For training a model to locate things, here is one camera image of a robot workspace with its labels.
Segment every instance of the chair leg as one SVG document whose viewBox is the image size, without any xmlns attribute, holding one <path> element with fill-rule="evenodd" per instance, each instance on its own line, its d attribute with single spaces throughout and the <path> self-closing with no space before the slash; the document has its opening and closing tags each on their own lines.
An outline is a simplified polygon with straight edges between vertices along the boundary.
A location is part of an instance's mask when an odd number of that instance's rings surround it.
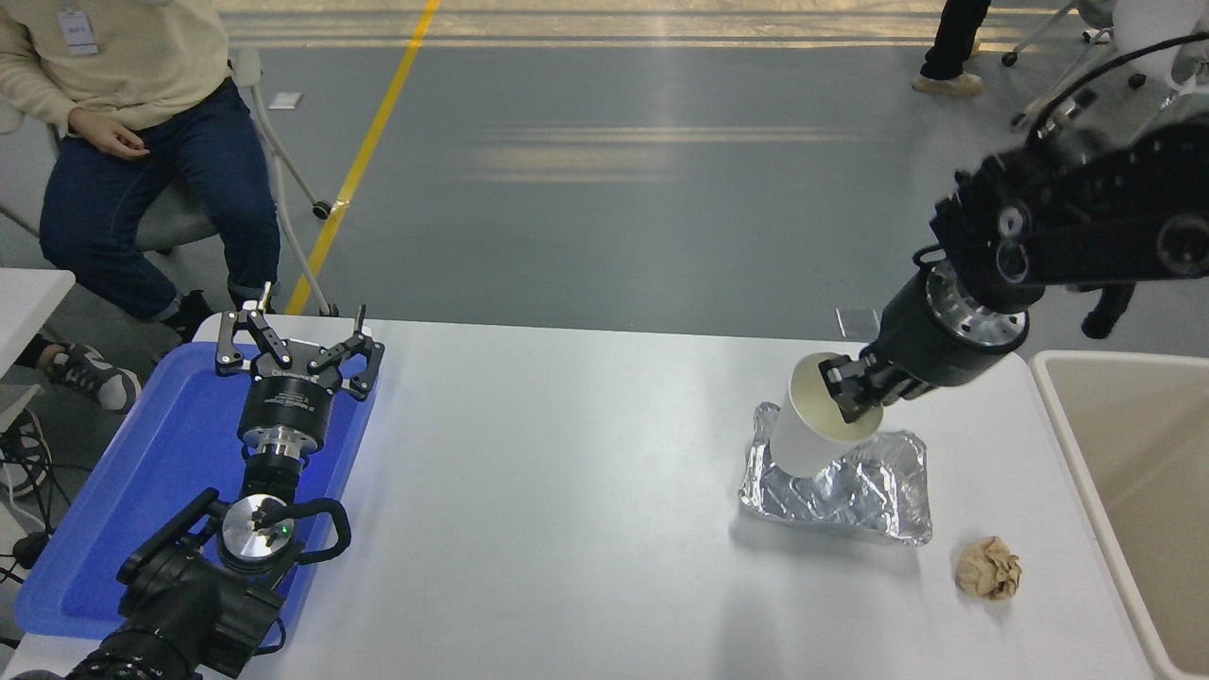
<svg viewBox="0 0 1209 680">
<path fill-rule="evenodd" d="M 1053 27 L 1055 23 L 1058 23 L 1059 21 L 1062 21 L 1063 17 L 1065 17 L 1066 15 L 1069 15 L 1070 11 L 1074 10 L 1075 5 L 1077 5 L 1077 4 L 1078 2 L 1076 0 L 1071 0 L 1070 2 L 1066 4 L 1066 6 L 1064 6 L 1063 8 L 1058 10 L 1057 12 L 1054 12 L 1053 15 L 1051 15 L 1049 18 L 1047 18 L 1045 21 L 1045 23 L 1042 23 L 1037 28 L 1032 29 L 1032 33 L 1030 33 L 1029 35 L 1025 35 L 1024 40 L 1019 41 L 1016 45 L 1016 47 L 1012 47 L 1012 51 L 1008 52 L 1008 54 L 1019 54 L 1020 52 L 1023 52 L 1024 48 L 1028 47 L 1029 45 L 1032 45 L 1036 41 L 1036 39 L 1041 36 L 1042 33 L 1049 30 L 1051 27 Z M 1014 64 L 1016 59 L 1011 59 L 1011 62 L 1012 62 L 1012 64 Z M 1007 59 L 1003 59 L 1003 65 L 1010 67 L 1012 64 L 1010 64 Z"/>
<path fill-rule="evenodd" d="M 1043 94 L 1029 102 L 1028 105 L 1024 106 L 1024 109 L 1022 109 L 1019 113 L 1012 116 L 1012 129 L 1019 132 L 1026 128 L 1032 122 L 1032 116 L 1036 115 L 1037 110 L 1041 106 L 1046 105 L 1046 103 L 1048 103 L 1053 96 L 1055 96 L 1058 92 L 1062 92 L 1062 90 L 1066 87 L 1068 80 L 1070 79 L 1071 74 L 1074 74 L 1076 69 L 1078 69 L 1078 67 L 1083 65 L 1083 63 L 1087 60 L 1088 54 L 1092 53 L 1092 50 L 1101 45 L 1101 42 L 1099 42 L 1100 36 L 1111 34 L 1112 34 L 1111 28 L 1100 29 L 1100 31 L 1095 34 L 1095 39 L 1088 42 L 1087 47 L 1083 48 L 1080 56 L 1076 57 L 1075 60 L 1071 62 L 1069 67 L 1066 67 L 1066 70 L 1064 70 L 1063 74 L 1058 76 L 1058 80 L 1055 80 L 1054 83 L 1049 86 L 1049 88 L 1046 90 Z M 1101 62 L 1104 62 L 1104 59 L 1092 59 L 1088 63 L 1088 67 L 1094 68 Z"/>
<path fill-rule="evenodd" d="M 314 272 L 311 271 L 311 265 L 307 263 L 306 253 L 302 252 L 302 246 L 299 243 L 297 235 L 294 232 L 294 224 L 290 221 L 290 212 L 285 206 L 284 200 L 285 179 L 283 175 L 285 173 L 282 172 L 282 160 L 277 154 L 270 152 L 268 173 L 272 175 L 273 180 L 273 194 L 277 198 L 277 217 L 282 224 L 282 232 L 285 234 L 285 241 L 289 243 L 290 250 L 294 253 L 294 259 L 299 263 L 299 269 L 302 270 L 302 276 L 306 277 L 307 283 L 311 286 L 311 293 L 319 302 L 319 315 L 335 316 L 335 306 L 328 304 L 328 298 L 319 288 L 319 281 L 316 278 Z"/>
<path fill-rule="evenodd" d="M 256 109 L 256 127 L 260 129 L 261 137 L 268 142 L 272 152 L 282 159 L 285 167 L 289 168 L 290 174 L 293 174 L 294 179 L 299 183 L 299 186 L 302 188 L 302 192 L 306 194 L 307 200 L 311 201 L 311 212 L 319 219 L 328 219 L 328 215 L 331 214 L 331 203 L 328 201 L 320 201 L 316 197 L 314 191 L 311 190 L 306 179 L 302 178 L 302 173 L 299 171 L 297 166 L 294 165 L 294 159 L 291 159 L 285 151 L 285 146 L 282 144 L 282 140 L 278 139 L 273 126 L 268 122 L 268 109 L 265 108 L 265 98 L 260 93 L 259 85 L 251 87 L 251 100 Z"/>
</svg>

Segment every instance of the white paper cup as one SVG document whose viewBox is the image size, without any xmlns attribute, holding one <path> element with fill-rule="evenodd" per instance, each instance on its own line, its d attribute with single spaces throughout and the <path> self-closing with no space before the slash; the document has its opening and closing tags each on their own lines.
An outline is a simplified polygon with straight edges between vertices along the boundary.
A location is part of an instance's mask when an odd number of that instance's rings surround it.
<svg viewBox="0 0 1209 680">
<path fill-rule="evenodd" d="M 834 352 L 810 355 L 789 375 L 769 446 L 777 467 L 794 477 L 814 477 L 833 460 L 868 439 L 881 425 L 881 407 L 856 422 L 844 422 L 839 407 L 827 392 L 818 364 L 838 357 Z"/>
</svg>

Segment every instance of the aluminum foil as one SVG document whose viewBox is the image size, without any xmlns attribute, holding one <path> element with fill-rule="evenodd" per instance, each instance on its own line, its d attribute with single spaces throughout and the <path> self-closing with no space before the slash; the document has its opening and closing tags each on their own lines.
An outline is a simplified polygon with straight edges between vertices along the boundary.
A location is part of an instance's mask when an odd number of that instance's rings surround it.
<svg viewBox="0 0 1209 680">
<path fill-rule="evenodd" d="M 909 546 L 932 540 L 924 442 L 907 431 L 878 432 L 818 474 L 793 477 L 776 466 L 769 445 L 780 413 L 769 402 L 756 408 L 756 437 L 739 488 L 744 508 L 774 521 Z"/>
</svg>

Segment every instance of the hand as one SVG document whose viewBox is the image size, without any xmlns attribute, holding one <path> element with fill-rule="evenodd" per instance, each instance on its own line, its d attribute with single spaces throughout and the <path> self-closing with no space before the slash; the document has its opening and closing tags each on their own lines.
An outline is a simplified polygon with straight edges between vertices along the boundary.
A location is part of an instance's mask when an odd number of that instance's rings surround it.
<svg viewBox="0 0 1209 680">
<path fill-rule="evenodd" d="M 68 127 L 87 139 L 102 154 L 117 156 L 123 161 L 134 161 L 151 154 L 143 146 L 143 140 L 137 134 L 102 114 L 71 109 L 68 114 Z"/>
</svg>

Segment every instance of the crumpled paper ball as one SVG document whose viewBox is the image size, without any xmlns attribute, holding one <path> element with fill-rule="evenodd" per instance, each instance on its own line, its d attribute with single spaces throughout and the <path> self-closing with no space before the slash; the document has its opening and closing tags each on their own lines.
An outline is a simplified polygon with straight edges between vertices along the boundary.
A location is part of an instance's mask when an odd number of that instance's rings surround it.
<svg viewBox="0 0 1209 680">
<path fill-rule="evenodd" d="M 958 584 L 976 598 L 1006 600 L 1020 587 L 1020 558 L 999 536 L 966 546 L 958 560 Z"/>
</svg>

